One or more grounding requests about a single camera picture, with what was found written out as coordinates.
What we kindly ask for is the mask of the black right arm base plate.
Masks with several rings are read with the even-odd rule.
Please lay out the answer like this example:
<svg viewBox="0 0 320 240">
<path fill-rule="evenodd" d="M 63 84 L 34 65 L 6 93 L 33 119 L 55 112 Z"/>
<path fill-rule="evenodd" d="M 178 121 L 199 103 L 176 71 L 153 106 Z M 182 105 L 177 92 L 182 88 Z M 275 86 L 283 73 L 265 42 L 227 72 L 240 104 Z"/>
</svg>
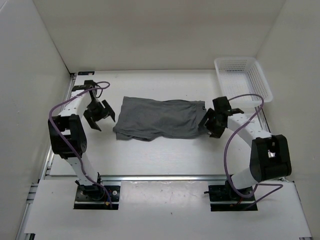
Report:
<svg viewBox="0 0 320 240">
<path fill-rule="evenodd" d="M 243 198 L 225 185 L 209 185 L 204 192 L 209 196 L 211 212 L 254 212 L 258 211 L 256 198 Z"/>
</svg>

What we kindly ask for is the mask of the grey cotton shorts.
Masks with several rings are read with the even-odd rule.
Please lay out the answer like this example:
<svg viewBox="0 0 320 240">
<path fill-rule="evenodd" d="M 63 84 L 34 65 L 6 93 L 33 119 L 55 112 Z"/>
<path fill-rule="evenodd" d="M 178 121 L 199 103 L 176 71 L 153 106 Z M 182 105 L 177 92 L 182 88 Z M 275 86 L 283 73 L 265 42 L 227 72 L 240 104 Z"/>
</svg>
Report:
<svg viewBox="0 0 320 240">
<path fill-rule="evenodd" d="M 204 132 L 199 124 L 206 112 L 203 100 L 158 101 L 125 96 L 113 132 L 117 140 L 124 141 L 150 142 L 158 137 L 194 139 Z"/>
</svg>

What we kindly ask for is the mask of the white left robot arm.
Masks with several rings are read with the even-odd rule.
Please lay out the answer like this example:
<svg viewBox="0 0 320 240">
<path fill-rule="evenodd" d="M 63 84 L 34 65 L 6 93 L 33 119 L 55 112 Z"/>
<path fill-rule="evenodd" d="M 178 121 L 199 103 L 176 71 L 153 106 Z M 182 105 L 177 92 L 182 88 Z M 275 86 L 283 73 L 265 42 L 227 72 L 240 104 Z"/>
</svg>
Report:
<svg viewBox="0 0 320 240">
<path fill-rule="evenodd" d="M 100 101 L 98 91 L 110 87 L 107 81 L 85 80 L 75 85 L 68 100 L 54 106 L 49 111 L 48 130 L 54 154 L 66 160 L 73 168 L 79 186 L 88 187 L 87 194 L 93 200 L 100 200 L 105 194 L 100 175 L 92 167 L 87 155 L 87 137 L 82 124 L 85 118 L 89 127 L 101 131 L 97 122 L 116 114 L 106 100 Z"/>
</svg>

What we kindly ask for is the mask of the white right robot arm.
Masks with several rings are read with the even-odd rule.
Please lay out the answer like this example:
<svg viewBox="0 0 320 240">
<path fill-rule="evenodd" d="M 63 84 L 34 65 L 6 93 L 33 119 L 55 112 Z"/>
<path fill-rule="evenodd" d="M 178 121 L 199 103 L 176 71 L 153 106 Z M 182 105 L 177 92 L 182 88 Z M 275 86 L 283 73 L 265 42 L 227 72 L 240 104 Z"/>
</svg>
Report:
<svg viewBox="0 0 320 240">
<path fill-rule="evenodd" d="M 210 137 L 215 139 L 219 139 L 225 129 L 229 129 L 233 137 L 238 135 L 251 148 L 246 169 L 233 175 L 225 171 L 227 185 L 224 193 L 227 198 L 236 200 L 242 195 L 243 189 L 291 175 L 289 146 L 284 135 L 274 135 L 256 128 L 253 118 L 247 118 L 239 108 L 232 108 L 225 96 L 215 98 L 212 102 L 213 108 L 207 110 L 199 128 L 206 129 Z"/>
</svg>

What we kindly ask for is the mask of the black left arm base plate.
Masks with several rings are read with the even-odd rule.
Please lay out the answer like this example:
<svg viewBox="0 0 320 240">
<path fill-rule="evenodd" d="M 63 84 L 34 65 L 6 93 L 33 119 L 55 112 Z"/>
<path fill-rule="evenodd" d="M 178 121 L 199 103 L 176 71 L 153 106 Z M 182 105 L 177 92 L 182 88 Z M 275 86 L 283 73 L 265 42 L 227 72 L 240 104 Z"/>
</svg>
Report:
<svg viewBox="0 0 320 240">
<path fill-rule="evenodd" d="M 118 210 L 121 195 L 120 185 L 104 186 L 110 196 L 96 185 L 78 186 L 75 194 L 73 208 L 75 210 Z"/>
</svg>

